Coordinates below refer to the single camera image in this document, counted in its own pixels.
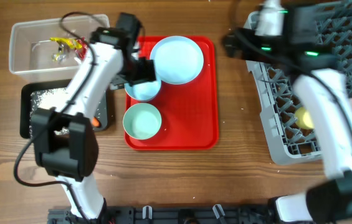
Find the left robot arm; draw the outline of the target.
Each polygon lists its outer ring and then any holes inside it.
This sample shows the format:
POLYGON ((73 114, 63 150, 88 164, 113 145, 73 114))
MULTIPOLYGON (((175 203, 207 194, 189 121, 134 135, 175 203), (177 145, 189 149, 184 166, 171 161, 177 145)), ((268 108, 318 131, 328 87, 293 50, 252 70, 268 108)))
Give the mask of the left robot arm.
POLYGON ((106 201, 93 177, 98 142, 91 122, 103 95, 108 88, 156 80, 154 62, 134 56, 142 27, 135 15, 124 12, 115 27, 97 27, 86 41, 87 53, 64 101, 32 115, 36 164, 64 187, 75 223, 100 223, 105 213, 106 201))

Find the light blue bowl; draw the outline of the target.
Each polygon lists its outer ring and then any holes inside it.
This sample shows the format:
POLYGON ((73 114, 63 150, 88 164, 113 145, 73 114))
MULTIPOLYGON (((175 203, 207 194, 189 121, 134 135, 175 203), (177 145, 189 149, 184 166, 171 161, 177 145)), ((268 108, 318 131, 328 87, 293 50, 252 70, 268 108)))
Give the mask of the light blue bowl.
POLYGON ((137 101, 150 101, 156 97, 161 89, 161 80, 155 80, 153 82, 145 82, 131 86, 125 84, 125 91, 134 100, 137 101))

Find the white rice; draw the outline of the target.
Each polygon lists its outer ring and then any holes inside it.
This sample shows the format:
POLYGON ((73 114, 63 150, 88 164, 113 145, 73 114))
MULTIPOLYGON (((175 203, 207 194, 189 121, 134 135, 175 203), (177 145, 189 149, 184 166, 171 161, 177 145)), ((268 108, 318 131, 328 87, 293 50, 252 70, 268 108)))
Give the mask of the white rice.
MULTIPOLYGON (((53 106, 59 106, 64 103, 67 99, 66 88, 53 88, 48 90, 38 90, 31 93, 30 107, 29 107, 29 122, 31 123, 31 117, 35 110, 38 108, 50 109, 53 106)), ((107 101, 106 95, 103 96, 96 109, 95 116, 101 126, 99 128, 94 127, 94 131, 103 131, 108 127, 107 118, 107 101)), ((32 137, 32 126, 29 124, 29 137, 32 137)))

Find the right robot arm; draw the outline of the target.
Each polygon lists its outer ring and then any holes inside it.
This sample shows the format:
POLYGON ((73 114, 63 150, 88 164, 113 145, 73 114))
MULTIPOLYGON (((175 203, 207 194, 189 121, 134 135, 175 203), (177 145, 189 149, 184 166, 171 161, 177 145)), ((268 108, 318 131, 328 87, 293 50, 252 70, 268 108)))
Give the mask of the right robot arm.
POLYGON ((337 56, 316 42, 316 8, 265 1, 255 29, 237 26, 238 2, 229 9, 231 31, 224 37, 229 57, 281 65, 314 125, 326 182, 272 200, 280 223, 335 223, 352 218, 352 110, 346 77, 337 56))

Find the orange carrot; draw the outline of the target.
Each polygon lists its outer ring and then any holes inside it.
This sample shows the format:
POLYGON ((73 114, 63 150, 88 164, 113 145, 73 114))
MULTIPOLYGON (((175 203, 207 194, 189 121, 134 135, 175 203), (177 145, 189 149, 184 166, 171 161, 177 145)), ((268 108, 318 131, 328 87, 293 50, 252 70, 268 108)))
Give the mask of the orange carrot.
POLYGON ((93 117, 92 125, 96 128, 99 128, 101 126, 101 123, 99 122, 99 120, 96 117, 93 117))

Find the light blue plate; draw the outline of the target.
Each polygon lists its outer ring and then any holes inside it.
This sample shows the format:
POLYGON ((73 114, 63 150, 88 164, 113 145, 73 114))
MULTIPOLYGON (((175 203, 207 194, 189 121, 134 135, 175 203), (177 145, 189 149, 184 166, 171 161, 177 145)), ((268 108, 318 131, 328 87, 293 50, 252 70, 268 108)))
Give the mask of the light blue plate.
POLYGON ((150 53, 155 72, 168 84, 183 85, 193 81, 202 71, 204 55, 198 44, 183 36, 160 40, 150 53))

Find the red wrapper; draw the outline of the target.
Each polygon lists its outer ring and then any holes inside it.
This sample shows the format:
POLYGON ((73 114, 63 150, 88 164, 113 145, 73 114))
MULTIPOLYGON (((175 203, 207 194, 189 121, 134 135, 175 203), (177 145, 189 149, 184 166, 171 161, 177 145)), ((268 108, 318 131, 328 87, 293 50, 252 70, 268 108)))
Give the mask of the red wrapper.
POLYGON ((87 49, 88 49, 88 47, 87 47, 87 45, 85 43, 85 38, 82 37, 81 39, 77 39, 76 41, 78 43, 77 48, 75 50, 75 52, 77 54, 77 57, 80 60, 84 60, 86 52, 87 52, 87 49))

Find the yellow candy wrapper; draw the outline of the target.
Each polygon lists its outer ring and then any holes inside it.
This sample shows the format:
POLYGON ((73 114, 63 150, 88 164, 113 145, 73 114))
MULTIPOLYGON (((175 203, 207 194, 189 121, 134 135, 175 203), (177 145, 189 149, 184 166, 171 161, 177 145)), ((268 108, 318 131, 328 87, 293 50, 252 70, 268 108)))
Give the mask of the yellow candy wrapper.
POLYGON ((57 53, 52 55, 52 60, 57 62, 65 59, 71 50, 77 51, 83 48, 83 45, 77 39, 51 37, 50 41, 59 45, 57 53))

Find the yellow plastic cup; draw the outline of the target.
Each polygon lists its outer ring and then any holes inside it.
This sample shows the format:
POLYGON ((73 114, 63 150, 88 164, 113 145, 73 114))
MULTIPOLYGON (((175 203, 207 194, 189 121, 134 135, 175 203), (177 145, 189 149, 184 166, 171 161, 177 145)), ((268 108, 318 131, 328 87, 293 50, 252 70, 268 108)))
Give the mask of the yellow plastic cup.
POLYGON ((300 107, 295 112, 296 122, 295 124, 302 129, 314 129, 314 124, 311 116, 304 107, 300 107))

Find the mint green bowl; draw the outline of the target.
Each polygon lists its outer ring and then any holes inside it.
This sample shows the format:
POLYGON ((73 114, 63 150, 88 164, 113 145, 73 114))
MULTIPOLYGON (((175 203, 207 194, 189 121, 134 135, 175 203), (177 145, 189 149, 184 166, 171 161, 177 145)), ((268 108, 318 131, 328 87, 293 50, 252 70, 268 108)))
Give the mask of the mint green bowl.
POLYGON ((129 107, 123 116, 123 129, 133 139, 146 140, 156 135, 162 125, 159 110, 148 103, 129 107))

